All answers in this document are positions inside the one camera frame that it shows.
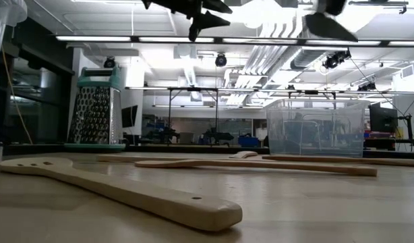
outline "clear plastic bin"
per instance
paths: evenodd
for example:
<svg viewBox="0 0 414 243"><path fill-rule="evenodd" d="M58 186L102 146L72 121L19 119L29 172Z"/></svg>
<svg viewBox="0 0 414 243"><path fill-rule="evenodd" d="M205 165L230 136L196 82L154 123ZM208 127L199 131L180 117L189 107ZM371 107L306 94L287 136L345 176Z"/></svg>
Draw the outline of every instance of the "clear plastic bin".
<svg viewBox="0 0 414 243"><path fill-rule="evenodd" d="M362 157L368 105L368 101L276 101L266 108L270 153Z"/></svg>
<svg viewBox="0 0 414 243"><path fill-rule="evenodd" d="M0 0L0 48L6 25L15 26L27 18L27 6L23 0Z"/></svg>

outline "black monitor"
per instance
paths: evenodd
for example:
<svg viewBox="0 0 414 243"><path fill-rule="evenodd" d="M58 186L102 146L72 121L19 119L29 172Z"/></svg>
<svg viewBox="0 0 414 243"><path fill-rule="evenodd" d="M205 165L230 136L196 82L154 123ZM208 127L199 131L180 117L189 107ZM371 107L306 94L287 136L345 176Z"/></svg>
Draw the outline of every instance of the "black monitor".
<svg viewBox="0 0 414 243"><path fill-rule="evenodd" d="M135 125L138 106L124 108L121 110L121 124L124 128L130 128Z"/></svg>
<svg viewBox="0 0 414 243"><path fill-rule="evenodd" d="M398 117L396 109L382 108L371 105L370 111L370 130L372 132L396 132Z"/></svg>

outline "table surface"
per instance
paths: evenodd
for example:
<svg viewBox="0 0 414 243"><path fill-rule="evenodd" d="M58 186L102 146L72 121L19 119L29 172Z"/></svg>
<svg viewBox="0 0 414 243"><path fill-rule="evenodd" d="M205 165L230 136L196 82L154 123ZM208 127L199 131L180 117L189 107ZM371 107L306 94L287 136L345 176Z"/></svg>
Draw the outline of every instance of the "table surface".
<svg viewBox="0 0 414 243"><path fill-rule="evenodd" d="M241 205L243 221L220 233L200 232L57 180L0 173L0 242L414 242L414 167L374 165L378 177L365 178L279 169L150 169L98 163L93 154L29 155L43 156L231 200Z"/></svg>

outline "box grater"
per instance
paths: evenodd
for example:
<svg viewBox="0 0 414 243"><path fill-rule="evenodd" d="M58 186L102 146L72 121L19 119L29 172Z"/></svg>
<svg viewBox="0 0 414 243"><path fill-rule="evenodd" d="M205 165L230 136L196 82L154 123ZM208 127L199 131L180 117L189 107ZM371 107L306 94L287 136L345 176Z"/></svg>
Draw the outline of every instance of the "box grater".
<svg viewBox="0 0 414 243"><path fill-rule="evenodd" d="M108 81L93 81L93 76L110 76ZM121 124L120 71L82 70L66 147L87 149L124 149Z"/></svg>

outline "ceiling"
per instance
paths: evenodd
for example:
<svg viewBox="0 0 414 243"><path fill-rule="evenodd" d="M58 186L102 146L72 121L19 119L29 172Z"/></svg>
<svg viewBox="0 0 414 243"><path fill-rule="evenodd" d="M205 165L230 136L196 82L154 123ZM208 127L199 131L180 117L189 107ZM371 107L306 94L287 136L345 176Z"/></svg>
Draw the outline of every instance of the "ceiling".
<svg viewBox="0 0 414 243"><path fill-rule="evenodd" d="M25 0L28 15L48 28L55 34L85 34L85 35L140 35L140 36L187 36L190 21L181 14L171 14L167 9L152 4L149 10L139 3L104 4L104 3L74 3L71 0ZM400 15L400 9L377 9L378 14L367 17L371 9L365 12L348 12L349 24L359 19L369 18L358 28L356 35L359 38L414 38L414 9L410 8L406 14ZM251 15L262 15L267 9L253 9ZM259 36L262 27L248 28L245 20L237 20L228 27L219 27L203 30L200 36ZM147 81L176 80L184 76L184 70L178 61L174 60L175 45L162 44L97 44L90 48L100 49L138 49L150 69L146 72ZM239 45L196 45L198 51L223 52L226 54L229 65L244 66L250 58L254 46ZM414 48L351 48L355 63L366 75L380 74L379 85L390 85L391 74L397 68L403 67L405 61L414 61ZM197 76L224 77L226 68L216 68L215 56L205 57L195 65ZM333 72L323 75L319 70L302 72L297 76L300 80L296 86L302 88L328 87L336 84L350 84L363 78L354 63L346 61Z"/></svg>

